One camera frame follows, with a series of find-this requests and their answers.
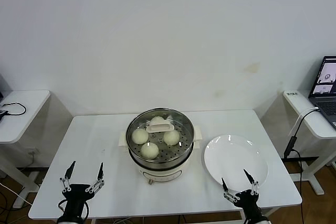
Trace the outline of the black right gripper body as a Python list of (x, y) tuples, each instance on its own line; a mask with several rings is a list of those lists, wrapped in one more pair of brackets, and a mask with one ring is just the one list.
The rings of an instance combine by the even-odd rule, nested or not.
[(235, 195), (234, 205), (243, 209), (248, 221), (263, 221), (263, 214), (257, 205), (258, 195), (251, 194), (251, 189), (239, 192)]

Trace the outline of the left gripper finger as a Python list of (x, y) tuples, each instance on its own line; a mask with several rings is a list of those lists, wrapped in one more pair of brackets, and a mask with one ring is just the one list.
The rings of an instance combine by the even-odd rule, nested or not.
[(103, 186), (104, 186), (103, 163), (101, 163), (96, 182), (93, 185), (89, 186), (85, 190), (85, 192), (87, 192), (87, 193), (97, 193)]
[(71, 191), (71, 187), (70, 187), (70, 179), (72, 176), (72, 172), (74, 170), (75, 167), (75, 161), (73, 161), (70, 165), (69, 168), (67, 168), (64, 177), (60, 178), (60, 181), (62, 183), (62, 192), (70, 192)]

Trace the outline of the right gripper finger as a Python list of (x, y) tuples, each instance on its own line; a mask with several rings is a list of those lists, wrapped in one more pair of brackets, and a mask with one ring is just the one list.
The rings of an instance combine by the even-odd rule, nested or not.
[(222, 187), (223, 187), (223, 190), (224, 190), (224, 198), (226, 198), (228, 201), (230, 201), (231, 203), (237, 203), (237, 198), (235, 197), (235, 195), (232, 195), (224, 181), (223, 178), (221, 178), (222, 180)]
[(259, 195), (259, 182), (254, 180), (252, 175), (244, 169), (244, 173), (251, 184), (251, 195)]

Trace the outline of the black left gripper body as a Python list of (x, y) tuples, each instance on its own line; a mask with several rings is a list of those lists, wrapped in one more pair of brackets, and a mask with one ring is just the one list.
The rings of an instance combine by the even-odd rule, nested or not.
[(60, 209), (63, 214), (60, 220), (87, 220), (89, 216), (88, 200), (91, 200), (95, 194), (90, 192), (87, 184), (71, 184), (70, 191), (65, 191), (65, 197), (60, 202)]

